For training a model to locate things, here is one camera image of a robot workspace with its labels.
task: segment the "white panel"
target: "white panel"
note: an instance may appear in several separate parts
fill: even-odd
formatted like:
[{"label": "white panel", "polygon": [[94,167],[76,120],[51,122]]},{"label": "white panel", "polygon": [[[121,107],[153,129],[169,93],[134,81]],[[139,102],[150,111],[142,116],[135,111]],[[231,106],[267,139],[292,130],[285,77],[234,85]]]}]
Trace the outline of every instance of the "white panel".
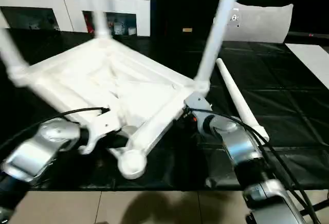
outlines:
[{"label": "white panel", "polygon": [[329,54],[318,45],[288,43],[286,45],[329,89]]},{"label": "white panel", "polygon": [[64,0],[0,0],[0,6],[51,8],[60,30],[73,31]]},{"label": "white panel", "polygon": [[[100,0],[104,12],[136,14],[137,34],[150,35],[150,1],[145,0]],[[82,11],[92,11],[91,0],[65,0],[73,30],[87,32]]]},{"label": "white panel", "polygon": [[150,36],[150,1],[137,0],[136,24],[137,34]]}]

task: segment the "black table surface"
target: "black table surface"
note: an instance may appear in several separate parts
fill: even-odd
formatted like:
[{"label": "black table surface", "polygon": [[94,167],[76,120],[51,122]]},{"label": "black table surface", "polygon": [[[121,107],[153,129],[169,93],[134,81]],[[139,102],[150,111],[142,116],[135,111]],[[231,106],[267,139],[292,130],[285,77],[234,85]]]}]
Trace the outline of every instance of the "black table surface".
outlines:
[{"label": "black table surface", "polygon": [[[92,38],[87,33],[10,30],[25,60],[35,64]],[[122,37],[122,43],[193,78],[205,42]],[[329,90],[284,45],[224,42],[220,52],[259,123],[305,189],[329,189]],[[2,141],[56,111],[28,88],[16,88],[0,66]],[[217,69],[207,100],[213,109],[237,116]],[[4,158],[34,130],[0,151]],[[222,142],[203,138],[178,121],[148,155],[145,174],[124,179],[106,147],[123,146],[116,135],[102,139],[88,156],[59,154],[36,190],[239,190]]]}]

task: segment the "black cable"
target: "black cable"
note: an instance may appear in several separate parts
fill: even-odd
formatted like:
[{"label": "black cable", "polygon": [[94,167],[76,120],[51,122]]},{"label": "black cable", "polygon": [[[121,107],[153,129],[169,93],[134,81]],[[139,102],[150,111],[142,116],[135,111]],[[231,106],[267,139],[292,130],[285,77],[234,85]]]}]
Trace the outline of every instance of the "black cable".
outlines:
[{"label": "black cable", "polygon": [[67,111],[67,112],[63,112],[63,113],[59,113],[56,114],[54,116],[51,116],[47,119],[44,119],[42,121],[38,121],[30,126],[28,126],[27,128],[20,130],[18,133],[14,134],[12,137],[10,137],[9,139],[7,139],[5,142],[3,142],[0,145],[0,150],[2,150],[4,147],[6,147],[10,142],[12,142],[14,139],[16,139],[17,137],[19,137],[20,135],[22,135],[23,133],[27,132],[28,130],[31,130],[35,127],[37,127],[38,125],[40,125],[41,123],[44,123],[48,120],[52,120],[55,118],[60,118],[63,117],[65,115],[70,115],[70,114],[74,114],[74,113],[79,113],[79,112],[84,112],[84,111],[91,111],[91,110],[101,110],[102,112],[106,112],[109,111],[108,108],[104,108],[104,107],[86,107],[86,108],[80,108],[80,109],[75,109],[75,110],[71,110],[71,111]]},{"label": "black cable", "polygon": [[[326,199],[326,200],[324,200],[324,201],[322,201],[322,202],[319,202],[319,203],[313,205],[313,209],[314,209],[315,211],[322,210],[322,209],[327,208],[327,207],[329,207],[329,199]],[[305,210],[301,210],[301,211],[300,211],[300,214],[301,214],[302,216],[304,216],[304,215],[307,215],[308,212],[307,212],[307,210],[305,209]]]},{"label": "black cable", "polygon": [[264,144],[266,144],[268,146],[268,148],[270,149],[270,151],[273,153],[273,155],[275,156],[275,158],[279,161],[280,165],[283,167],[283,169],[285,169],[286,173],[289,175],[289,177],[291,178],[292,182],[295,184],[295,186],[297,187],[297,189],[300,191],[300,193],[302,194],[304,201],[306,203],[306,209],[308,211],[308,214],[310,215],[313,223],[320,223],[320,221],[318,220],[318,217],[313,209],[313,205],[310,201],[310,199],[308,198],[307,194],[305,193],[305,191],[303,190],[303,187],[300,185],[300,183],[297,181],[297,179],[295,178],[295,176],[293,175],[293,173],[290,171],[290,169],[288,168],[288,166],[286,165],[286,163],[282,160],[282,158],[279,156],[279,154],[274,150],[274,148],[272,147],[272,145],[267,142],[255,129],[253,129],[251,126],[243,123],[242,121],[231,117],[229,115],[225,115],[225,114],[219,114],[218,112],[212,111],[212,110],[204,110],[204,109],[195,109],[195,108],[189,108],[190,111],[198,111],[198,112],[204,112],[204,113],[209,113],[209,114],[214,114],[214,115],[218,115],[218,116],[222,116],[225,117],[229,120],[234,121],[235,123],[241,125],[244,129],[246,129],[247,131],[249,131],[251,133],[251,135],[253,136],[253,138],[255,139],[256,143],[259,146],[259,149],[261,150],[264,159],[265,159],[265,155],[267,154],[263,148],[263,145],[261,144],[261,142],[259,141],[259,138],[264,142]]}]

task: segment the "wire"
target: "wire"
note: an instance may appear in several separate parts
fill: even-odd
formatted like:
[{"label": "wire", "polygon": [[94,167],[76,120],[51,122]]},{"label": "wire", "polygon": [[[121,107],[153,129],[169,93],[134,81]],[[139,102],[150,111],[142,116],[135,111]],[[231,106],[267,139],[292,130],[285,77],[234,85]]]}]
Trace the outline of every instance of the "wire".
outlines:
[{"label": "wire", "polygon": [[38,125],[40,125],[41,123],[44,123],[48,120],[52,120],[52,119],[55,119],[55,118],[59,118],[59,117],[63,117],[65,115],[70,115],[70,114],[74,114],[74,113],[79,113],[79,112],[84,112],[84,111],[91,111],[91,110],[101,110],[103,112],[105,111],[109,111],[108,108],[104,108],[104,107],[86,107],[86,108],[80,108],[80,109],[74,109],[74,110],[71,110],[71,111],[67,111],[67,112],[63,112],[63,113],[59,113],[59,114],[56,114],[54,116],[51,116],[47,119],[44,119],[44,120],[41,120],[41,121],[38,121],[30,126],[28,126],[27,128],[23,129],[23,130],[20,130],[18,133],[14,134],[12,137],[10,137],[9,139],[7,139],[5,142],[3,142],[1,145],[0,145],[0,150],[2,150],[4,147],[6,147],[9,143],[11,143],[14,139],[16,139],[17,137],[21,136],[23,133],[27,132],[28,130],[31,130],[35,127],[37,127]]},{"label": "wire", "polygon": [[291,178],[292,182],[295,184],[295,186],[297,187],[297,189],[302,194],[302,197],[304,198],[304,201],[305,201],[305,207],[306,207],[306,209],[308,211],[308,214],[310,215],[313,223],[319,223],[320,224],[320,221],[319,221],[319,219],[318,219],[318,217],[317,217],[317,215],[316,215],[316,213],[314,211],[313,205],[312,205],[310,199],[308,198],[307,194],[303,190],[302,186],[300,185],[300,183],[297,181],[297,179],[295,178],[295,176],[293,175],[293,173],[291,172],[291,170],[288,168],[288,166],[286,165],[286,163],[279,156],[279,154],[274,150],[274,148],[272,147],[272,145],[269,142],[267,142],[255,129],[253,129],[251,126],[243,123],[242,121],[240,121],[240,120],[238,120],[238,119],[236,119],[234,117],[231,117],[231,116],[225,115],[225,114],[219,114],[218,112],[215,112],[215,111],[212,111],[212,110],[195,109],[195,108],[189,108],[189,110],[190,111],[198,111],[198,112],[204,112],[204,113],[209,113],[209,114],[214,114],[214,115],[222,116],[222,117],[225,117],[225,118],[227,118],[229,120],[232,120],[232,121],[236,122],[237,124],[241,125],[244,129],[246,129],[247,131],[249,131],[251,133],[251,135],[255,139],[256,143],[258,144],[259,149],[261,150],[261,152],[262,152],[262,154],[264,156],[264,159],[267,158],[269,160],[269,157],[267,156],[267,153],[264,150],[263,145],[259,141],[259,138],[260,138],[264,142],[264,144],[266,144],[268,146],[268,148],[270,149],[270,151],[273,153],[273,155],[278,160],[278,162],[283,167],[283,169],[285,169],[286,173],[289,175],[289,177]]}]

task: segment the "black mat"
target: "black mat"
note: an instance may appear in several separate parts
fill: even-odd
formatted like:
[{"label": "black mat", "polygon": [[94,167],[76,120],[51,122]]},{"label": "black mat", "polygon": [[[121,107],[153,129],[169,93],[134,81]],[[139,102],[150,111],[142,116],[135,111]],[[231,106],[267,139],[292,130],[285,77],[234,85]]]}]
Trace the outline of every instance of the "black mat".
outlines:
[{"label": "black mat", "polygon": [[[24,58],[37,63],[91,39],[86,33],[11,30]],[[118,38],[142,54],[193,78],[203,41]],[[329,90],[283,44],[225,42],[220,52],[270,142],[306,189],[329,188]],[[15,88],[0,68],[3,141],[27,125],[56,113],[26,88]],[[214,71],[207,100],[214,110],[237,115],[221,75]],[[15,144],[0,152],[2,158]],[[125,140],[102,139],[89,156],[61,154],[35,186],[38,190],[238,190],[220,141],[206,140],[181,122],[148,156],[145,174],[124,179],[104,148]]]}]

